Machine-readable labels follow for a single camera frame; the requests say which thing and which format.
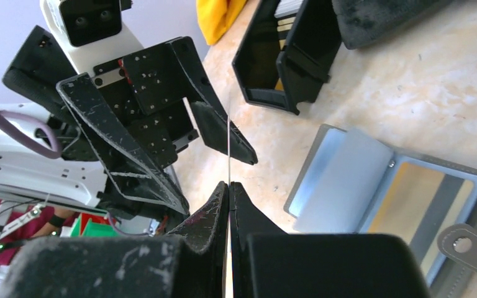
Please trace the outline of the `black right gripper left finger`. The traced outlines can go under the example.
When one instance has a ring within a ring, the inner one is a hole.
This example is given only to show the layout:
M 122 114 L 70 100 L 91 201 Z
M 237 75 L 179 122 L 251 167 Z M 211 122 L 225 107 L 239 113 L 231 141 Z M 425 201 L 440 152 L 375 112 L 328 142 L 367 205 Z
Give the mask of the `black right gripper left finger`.
M 229 189 L 157 237 L 43 237 L 27 244 L 0 297 L 222 297 Z

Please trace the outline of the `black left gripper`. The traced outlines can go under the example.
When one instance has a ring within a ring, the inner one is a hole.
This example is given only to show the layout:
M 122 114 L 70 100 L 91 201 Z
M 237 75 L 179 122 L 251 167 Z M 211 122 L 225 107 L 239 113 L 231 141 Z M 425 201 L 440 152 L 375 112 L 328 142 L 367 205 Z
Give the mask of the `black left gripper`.
M 205 146 L 227 155 L 228 115 L 192 38 L 178 37 L 170 47 L 187 81 L 186 98 Z M 183 102 L 170 97 L 166 103 L 144 104 L 117 60 L 104 65 L 101 74 L 108 71 L 115 74 L 112 83 L 99 76 L 92 80 L 86 73 L 75 76 L 53 36 L 36 25 L 2 82 L 49 111 L 48 125 L 61 143 L 64 160 L 99 158 L 123 198 L 188 214 L 186 198 L 164 172 L 178 159 L 178 152 L 198 137 Z M 257 164 L 255 149 L 232 121 L 230 132 L 231 158 Z

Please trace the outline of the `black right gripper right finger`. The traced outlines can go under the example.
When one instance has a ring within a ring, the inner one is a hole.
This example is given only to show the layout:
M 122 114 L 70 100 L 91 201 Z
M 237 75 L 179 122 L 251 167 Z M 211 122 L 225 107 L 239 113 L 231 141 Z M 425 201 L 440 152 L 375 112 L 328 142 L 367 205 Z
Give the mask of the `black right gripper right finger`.
M 428 297 L 408 246 L 385 234 L 290 234 L 232 182 L 235 297 Z

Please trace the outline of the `gold card black stripe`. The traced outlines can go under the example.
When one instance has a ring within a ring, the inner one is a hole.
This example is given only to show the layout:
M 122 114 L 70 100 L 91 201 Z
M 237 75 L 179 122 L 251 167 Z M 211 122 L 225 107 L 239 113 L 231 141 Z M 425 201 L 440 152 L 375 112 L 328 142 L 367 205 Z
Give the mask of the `gold card black stripe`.
M 229 99 L 227 105 L 227 185 L 230 188 L 231 182 L 231 108 L 232 100 Z M 234 297 L 233 292 L 233 275 L 232 275 L 232 242 L 231 242 L 231 230 L 230 230 L 230 216 L 228 216 L 227 223 L 227 254 L 226 254 L 226 282 L 225 282 L 225 296 L 228 298 Z

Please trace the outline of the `grey card holder wallet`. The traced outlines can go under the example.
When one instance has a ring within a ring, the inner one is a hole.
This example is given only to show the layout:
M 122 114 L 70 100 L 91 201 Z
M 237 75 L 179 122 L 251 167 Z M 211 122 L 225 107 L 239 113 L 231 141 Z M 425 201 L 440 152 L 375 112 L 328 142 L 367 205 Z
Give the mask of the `grey card holder wallet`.
M 284 210 L 304 233 L 388 233 L 412 250 L 434 297 L 477 273 L 477 169 L 323 124 Z

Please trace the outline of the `black compartment tray box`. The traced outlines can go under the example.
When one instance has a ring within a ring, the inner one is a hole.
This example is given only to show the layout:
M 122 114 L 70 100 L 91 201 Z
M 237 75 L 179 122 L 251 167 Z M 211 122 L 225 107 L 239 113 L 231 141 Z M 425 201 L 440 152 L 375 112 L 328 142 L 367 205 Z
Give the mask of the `black compartment tray box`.
M 298 115 L 330 79 L 342 38 L 332 1 L 304 1 L 287 34 L 278 30 L 278 1 L 260 1 L 232 67 L 245 101 Z

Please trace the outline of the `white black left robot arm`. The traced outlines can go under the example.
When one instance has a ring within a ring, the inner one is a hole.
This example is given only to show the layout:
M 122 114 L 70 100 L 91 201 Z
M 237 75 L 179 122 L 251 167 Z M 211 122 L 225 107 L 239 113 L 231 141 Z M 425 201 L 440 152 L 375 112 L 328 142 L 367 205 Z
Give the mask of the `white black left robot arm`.
M 258 158 L 228 120 L 193 41 L 144 48 L 128 31 L 75 48 L 35 26 L 2 78 L 27 99 L 0 105 L 44 157 L 0 130 L 0 198 L 47 200 L 116 219 L 170 215 L 189 204 L 167 170 L 201 138 L 246 164 Z

